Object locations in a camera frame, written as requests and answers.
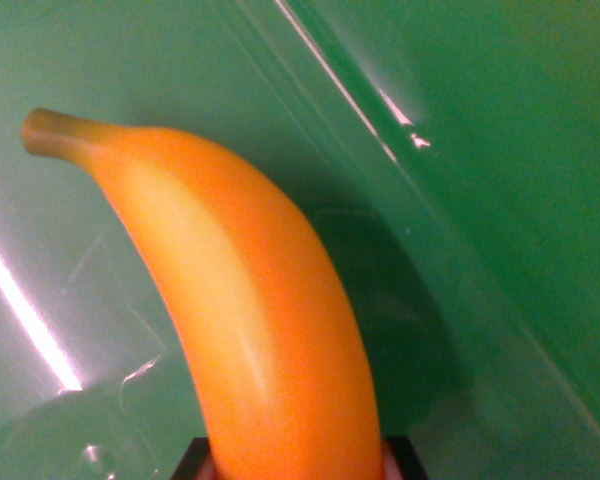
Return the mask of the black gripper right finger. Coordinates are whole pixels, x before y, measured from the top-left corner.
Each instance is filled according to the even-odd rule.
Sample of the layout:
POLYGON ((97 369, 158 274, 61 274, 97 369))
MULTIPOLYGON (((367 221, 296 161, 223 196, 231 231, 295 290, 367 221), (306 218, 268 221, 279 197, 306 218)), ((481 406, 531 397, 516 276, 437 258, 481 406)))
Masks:
POLYGON ((407 436, 387 436, 382 443, 385 480, 428 480, 429 477, 407 436))

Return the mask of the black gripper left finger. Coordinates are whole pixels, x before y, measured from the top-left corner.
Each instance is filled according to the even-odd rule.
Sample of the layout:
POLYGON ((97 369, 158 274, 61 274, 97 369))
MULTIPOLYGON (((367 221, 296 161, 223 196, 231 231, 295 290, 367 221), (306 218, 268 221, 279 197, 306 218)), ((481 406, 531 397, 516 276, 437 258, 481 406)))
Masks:
POLYGON ((194 438, 177 465, 171 480, 214 480, 215 465, 206 437, 194 438))

